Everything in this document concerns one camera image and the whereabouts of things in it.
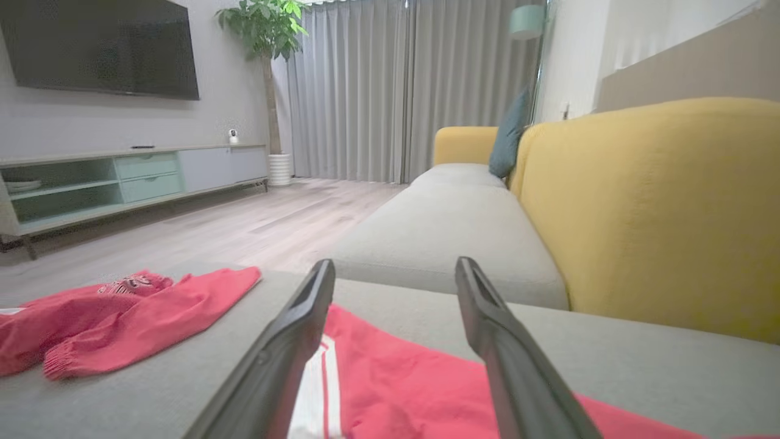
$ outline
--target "gray curtain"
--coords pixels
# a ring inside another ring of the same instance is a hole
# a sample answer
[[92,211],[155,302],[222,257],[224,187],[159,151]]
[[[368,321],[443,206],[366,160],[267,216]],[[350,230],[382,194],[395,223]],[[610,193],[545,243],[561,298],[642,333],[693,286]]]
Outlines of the gray curtain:
[[442,127],[498,125],[532,81],[537,40],[511,41],[532,0],[312,5],[289,62],[295,174],[406,183]]
[[400,182],[407,16],[400,0],[304,13],[288,68],[297,176]]
[[531,0],[416,0],[404,181],[431,168],[436,131],[499,125],[536,75],[538,39],[513,41],[509,16]]

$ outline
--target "drawer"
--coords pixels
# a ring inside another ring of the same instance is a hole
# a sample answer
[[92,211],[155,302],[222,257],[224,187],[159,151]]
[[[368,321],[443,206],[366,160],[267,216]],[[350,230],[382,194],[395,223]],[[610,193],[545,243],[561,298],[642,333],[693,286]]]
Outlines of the drawer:
[[115,161],[116,172],[119,174],[120,180],[161,173],[174,173],[179,170],[175,152],[118,157]]
[[122,182],[122,193],[125,203],[139,202],[163,195],[178,194],[181,191],[182,184],[178,174]]

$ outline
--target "yellow sofa backrest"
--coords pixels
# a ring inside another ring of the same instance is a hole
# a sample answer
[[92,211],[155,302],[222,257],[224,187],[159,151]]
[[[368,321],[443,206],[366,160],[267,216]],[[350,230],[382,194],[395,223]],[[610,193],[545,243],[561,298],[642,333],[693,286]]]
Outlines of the yellow sofa backrest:
[[780,103],[543,123],[517,165],[574,311],[780,343]]

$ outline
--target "white stripe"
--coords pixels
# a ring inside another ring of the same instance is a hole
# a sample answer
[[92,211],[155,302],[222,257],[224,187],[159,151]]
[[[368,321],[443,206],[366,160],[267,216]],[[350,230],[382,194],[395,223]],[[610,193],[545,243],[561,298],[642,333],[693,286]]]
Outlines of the white stripe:
[[324,424],[324,388],[322,382],[322,352],[320,346],[303,368],[295,408],[292,411],[289,439],[322,439]]
[[325,351],[325,379],[328,382],[328,437],[342,437],[341,389],[339,388],[339,362],[336,360],[336,342],[322,334],[322,342],[328,346]]
[[13,316],[19,311],[24,311],[25,308],[3,308],[0,309],[0,314],[3,316]]

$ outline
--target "white plant pot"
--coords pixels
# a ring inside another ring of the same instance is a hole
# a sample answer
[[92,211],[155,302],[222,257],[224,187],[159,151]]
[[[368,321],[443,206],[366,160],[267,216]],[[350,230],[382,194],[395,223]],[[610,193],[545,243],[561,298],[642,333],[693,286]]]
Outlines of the white plant pot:
[[268,168],[271,171],[271,179],[268,186],[289,186],[290,179],[290,154],[270,154],[268,156]]

